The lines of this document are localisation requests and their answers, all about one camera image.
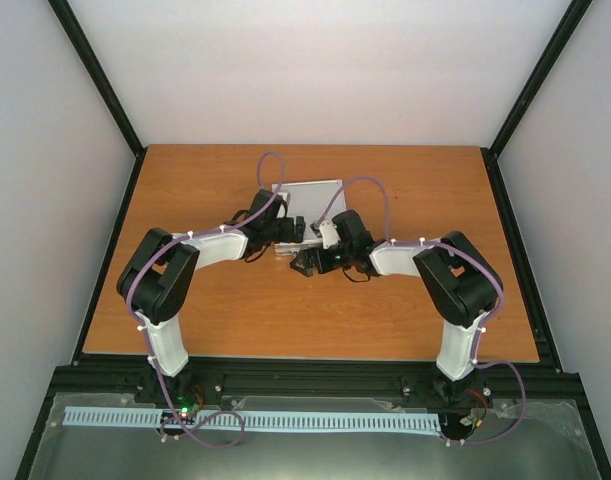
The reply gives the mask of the aluminium poker case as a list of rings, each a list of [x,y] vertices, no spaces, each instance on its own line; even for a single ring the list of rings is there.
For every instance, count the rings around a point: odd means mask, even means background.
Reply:
[[[278,190],[287,203],[287,212],[280,216],[296,219],[302,216],[305,221],[305,231],[301,243],[279,243],[274,245],[277,257],[296,255],[299,251],[321,247],[323,240],[314,232],[311,225],[323,214],[330,200],[343,185],[341,179],[285,183]]]

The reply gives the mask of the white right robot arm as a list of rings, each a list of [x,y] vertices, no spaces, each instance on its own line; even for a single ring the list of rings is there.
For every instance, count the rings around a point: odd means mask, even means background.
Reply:
[[[315,227],[322,244],[298,252],[290,267],[311,277],[351,269],[365,276],[401,275],[422,280],[443,319],[436,367],[458,382],[478,363],[478,346],[486,323],[505,303],[500,276],[460,231],[416,242],[374,239],[354,210]]]

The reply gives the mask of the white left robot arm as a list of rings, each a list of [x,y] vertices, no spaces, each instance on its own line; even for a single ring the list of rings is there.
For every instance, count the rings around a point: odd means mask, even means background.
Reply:
[[[117,292],[146,336],[148,361],[161,373],[157,388],[171,402],[186,400],[193,378],[183,371],[179,312],[194,272],[225,261],[251,263],[272,245],[303,237],[304,221],[288,215],[290,193],[259,190],[249,208],[205,232],[171,234],[150,229],[117,281]]]

